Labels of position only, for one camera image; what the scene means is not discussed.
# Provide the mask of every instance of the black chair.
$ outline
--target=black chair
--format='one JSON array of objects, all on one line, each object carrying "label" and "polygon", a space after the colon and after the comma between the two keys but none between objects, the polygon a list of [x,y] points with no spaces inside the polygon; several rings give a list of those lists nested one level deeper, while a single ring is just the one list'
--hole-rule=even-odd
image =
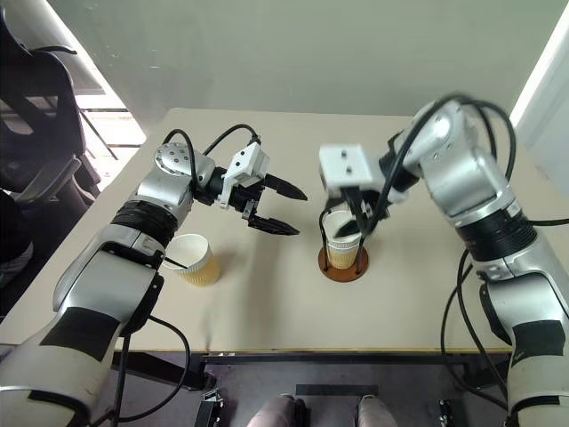
[{"label": "black chair", "polygon": [[6,27],[4,11],[0,21],[0,188],[29,220],[35,246],[30,264],[2,291],[6,312],[99,195],[100,177],[85,156],[68,71],[47,52],[66,49],[30,51]]}]

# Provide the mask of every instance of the paper cup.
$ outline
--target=paper cup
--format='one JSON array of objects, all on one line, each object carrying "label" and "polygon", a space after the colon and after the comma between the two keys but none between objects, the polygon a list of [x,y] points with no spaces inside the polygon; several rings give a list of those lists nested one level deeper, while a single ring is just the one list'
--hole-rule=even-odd
[{"label": "paper cup", "polygon": [[332,211],[323,220],[326,233],[326,246],[328,261],[339,270],[349,269],[357,256],[357,248],[361,233],[352,234],[343,238],[335,238],[338,230],[355,217],[350,211]]},{"label": "paper cup", "polygon": [[166,248],[166,256],[187,267],[183,269],[168,261],[163,262],[167,269],[174,270],[192,285],[211,285],[220,276],[220,265],[207,239],[198,234],[185,234],[174,238]]}]

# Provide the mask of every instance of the brown coaster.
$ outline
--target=brown coaster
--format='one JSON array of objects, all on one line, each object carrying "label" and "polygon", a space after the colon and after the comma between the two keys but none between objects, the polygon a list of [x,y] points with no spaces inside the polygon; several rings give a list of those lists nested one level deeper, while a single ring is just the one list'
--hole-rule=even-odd
[{"label": "brown coaster", "polygon": [[320,271],[327,277],[336,282],[351,282],[356,280],[357,278],[361,278],[364,273],[367,271],[367,266],[370,263],[369,256],[367,256],[367,251],[363,248],[364,251],[364,259],[362,260],[362,270],[356,274],[357,270],[357,258],[356,262],[352,264],[349,269],[346,270],[338,270],[335,269],[329,262],[328,262],[328,270],[324,270],[325,266],[325,255],[324,249],[320,248],[320,252],[318,253],[318,267],[320,267]]}]

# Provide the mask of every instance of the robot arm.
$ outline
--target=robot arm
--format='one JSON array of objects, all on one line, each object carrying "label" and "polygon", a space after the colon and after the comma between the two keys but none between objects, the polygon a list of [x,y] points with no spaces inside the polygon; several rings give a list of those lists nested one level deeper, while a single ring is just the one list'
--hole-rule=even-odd
[{"label": "robot arm", "polygon": [[0,365],[1,425],[89,421],[117,338],[139,330],[154,308],[164,283],[157,270],[165,248],[194,199],[207,205],[219,200],[225,209],[233,206],[251,227],[269,233],[299,233],[284,222],[256,215],[265,187],[306,200],[292,184],[266,174],[268,156],[258,142],[237,153],[227,172],[195,152],[194,190],[183,141],[162,145],[155,160],[114,220],[61,277],[53,295],[54,319]]},{"label": "robot arm", "polygon": [[323,146],[320,169],[330,200],[348,202],[356,219],[339,234],[373,230],[386,176],[410,132],[386,205],[403,202],[423,179],[433,201],[468,248],[484,280],[481,301],[492,330],[513,346],[508,375],[509,411],[521,425],[569,422],[569,276],[547,239],[525,218],[494,158],[459,101],[448,101],[421,129],[430,105],[389,142],[383,157],[359,146]]}]

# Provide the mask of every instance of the table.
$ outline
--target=table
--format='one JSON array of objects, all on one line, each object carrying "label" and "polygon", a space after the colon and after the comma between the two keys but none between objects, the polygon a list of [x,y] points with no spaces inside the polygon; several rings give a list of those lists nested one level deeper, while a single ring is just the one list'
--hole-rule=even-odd
[{"label": "table", "polygon": [[[247,228],[240,213],[195,203],[179,234],[208,238],[220,259],[222,276],[216,284],[200,288],[161,269],[165,284],[153,314],[181,329],[198,352],[437,351],[442,312],[463,244],[429,199],[424,184],[411,189],[404,204],[393,206],[391,218],[367,241],[370,267],[362,278],[336,283],[317,267],[321,246],[317,216],[326,199],[318,175],[318,148],[360,143],[381,153],[389,137],[408,122],[409,117],[171,110],[0,324],[0,343],[18,344],[52,318],[52,291],[61,273],[97,230],[112,220],[149,171],[153,153],[168,131],[185,129],[195,148],[204,149],[226,128],[247,123],[260,134],[271,157],[269,171],[299,186],[309,197],[301,202],[267,189],[259,214],[289,222],[301,233],[270,236]],[[505,159],[505,132],[495,127],[500,128],[499,156]],[[225,166],[247,142],[246,134],[236,134],[212,156]],[[521,147],[512,183],[530,218],[568,216],[569,200],[535,169]],[[544,231],[568,269],[569,228]],[[487,325],[474,275],[464,287],[482,342],[488,350],[507,351]],[[455,352],[476,349],[456,307],[449,317],[447,347]],[[174,334],[149,322],[132,337],[131,349],[182,350],[182,346]]]}]

